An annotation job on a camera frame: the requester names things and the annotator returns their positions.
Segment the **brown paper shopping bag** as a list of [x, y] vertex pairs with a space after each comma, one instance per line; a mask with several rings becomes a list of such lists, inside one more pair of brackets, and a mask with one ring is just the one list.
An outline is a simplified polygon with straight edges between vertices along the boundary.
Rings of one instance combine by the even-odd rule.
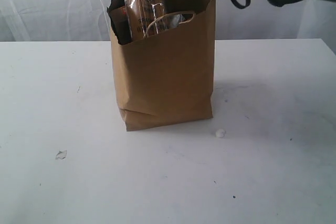
[[191, 19], [121, 45], [111, 32], [117, 105], [128, 131], [212, 118], [216, 0], [169, 0]]

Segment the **small white blue salt pack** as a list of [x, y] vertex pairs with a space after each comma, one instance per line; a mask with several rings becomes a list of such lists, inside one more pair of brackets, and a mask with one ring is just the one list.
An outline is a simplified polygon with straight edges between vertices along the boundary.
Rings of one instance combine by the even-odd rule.
[[179, 26], [180, 23], [184, 22], [185, 18], [182, 14], [171, 15], [167, 18], [168, 29], [174, 29]]

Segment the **brown pouch with orange label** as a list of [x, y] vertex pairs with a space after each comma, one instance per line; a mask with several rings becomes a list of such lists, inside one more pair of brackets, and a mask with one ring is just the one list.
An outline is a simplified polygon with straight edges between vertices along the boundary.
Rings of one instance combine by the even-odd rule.
[[132, 41], [128, 17], [125, 6], [118, 8], [110, 6], [107, 10], [111, 20], [111, 27], [120, 45], [126, 45]]

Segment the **spaghetti packet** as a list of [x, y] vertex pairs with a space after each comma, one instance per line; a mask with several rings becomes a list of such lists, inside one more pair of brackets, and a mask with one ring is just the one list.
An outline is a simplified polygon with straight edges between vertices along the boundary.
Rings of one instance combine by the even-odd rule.
[[124, 0], [132, 41], [168, 30], [164, 0]]

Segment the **small clear plastic scrap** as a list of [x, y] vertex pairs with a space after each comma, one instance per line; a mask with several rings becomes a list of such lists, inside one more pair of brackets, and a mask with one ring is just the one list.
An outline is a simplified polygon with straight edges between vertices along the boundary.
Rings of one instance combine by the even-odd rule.
[[59, 151], [55, 156], [55, 160], [63, 160], [66, 157], [67, 157], [67, 150]]

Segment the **white curtain backdrop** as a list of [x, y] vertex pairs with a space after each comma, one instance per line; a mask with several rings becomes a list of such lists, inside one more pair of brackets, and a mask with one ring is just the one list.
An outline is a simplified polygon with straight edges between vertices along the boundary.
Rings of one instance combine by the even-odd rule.
[[[1, 41], [109, 39], [111, 0], [1, 0]], [[282, 8], [252, 0], [239, 10], [216, 0], [217, 39], [320, 38], [335, 48], [335, 4], [306, 0]]]

